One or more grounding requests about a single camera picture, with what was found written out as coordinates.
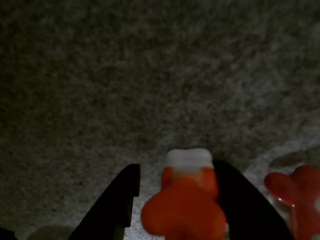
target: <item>floor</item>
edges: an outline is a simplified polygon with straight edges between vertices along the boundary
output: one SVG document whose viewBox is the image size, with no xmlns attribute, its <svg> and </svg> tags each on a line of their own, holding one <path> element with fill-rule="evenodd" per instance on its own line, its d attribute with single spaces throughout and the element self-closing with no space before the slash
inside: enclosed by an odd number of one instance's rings
<svg viewBox="0 0 320 240">
<path fill-rule="evenodd" d="M 207 147 L 263 194 L 320 168 L 320 2 L 0 3 L 0 226 L 66 240 L 118 172 L 141 164 L 125 240 L 171 148 Z"/>
</svg>

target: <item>orange stocking-shaped object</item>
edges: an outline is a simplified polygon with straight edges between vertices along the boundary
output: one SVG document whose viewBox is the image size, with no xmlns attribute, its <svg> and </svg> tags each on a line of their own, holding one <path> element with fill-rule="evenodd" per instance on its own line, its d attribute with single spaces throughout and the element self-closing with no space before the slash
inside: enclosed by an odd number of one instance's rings
<svg viewBox="0 0 320 240">
<path fill-rule="evenodd" d="M 216 203 L 218 186 L 205 149 L 172 150 L 162 175 L 162 191 L 141 213 L 147 232 L 166 240 L 222 240 L 226 217 Z"/>
</svg>

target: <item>red bone-shaped object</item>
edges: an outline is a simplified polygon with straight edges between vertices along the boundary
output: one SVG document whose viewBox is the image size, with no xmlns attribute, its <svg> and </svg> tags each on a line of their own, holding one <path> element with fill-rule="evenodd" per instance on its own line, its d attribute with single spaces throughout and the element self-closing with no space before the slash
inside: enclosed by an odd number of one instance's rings
<svg viewBox="0 0 320 240">
<path fill-rule="evenodd" d="M 320 198 L 319 170 L 304 165 L 290 176 L 270 173 L 264 184 L 275 198 L 292 207 L 290 225 L 296 240 L 312 240 L 320 234 L 320 213 L 316 209 Z"/>
<path fill-rule="evenodd" d="M 177 179 L 145 205 L 145 230 L 166 240 L 222 240 L 226 217 L 193 179 Z"/>
</svg>

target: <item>red toy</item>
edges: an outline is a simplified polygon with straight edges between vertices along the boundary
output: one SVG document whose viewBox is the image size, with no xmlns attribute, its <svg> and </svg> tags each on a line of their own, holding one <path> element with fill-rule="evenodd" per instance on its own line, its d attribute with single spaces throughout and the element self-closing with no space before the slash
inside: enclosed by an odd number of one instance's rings
<svg viewBox="0 0 320 240">
<path fill-rule="evenodd" d="M 172 150 L 162 174 L 162 190 L 141 213 L 147 232 L 166 240 L 222 240 L 226 217 L 216 200 L 212 157 L 205 149 Z"/>
<path fill-rule="evenodd" d="M 264 179 L 269 192 L 292 208 L 290 226 L 296 240 L 312 240 L 320 235 L 320 171 L 313 166 L 300 166 L 293 174 L 270 173 Z"/>
</svg>

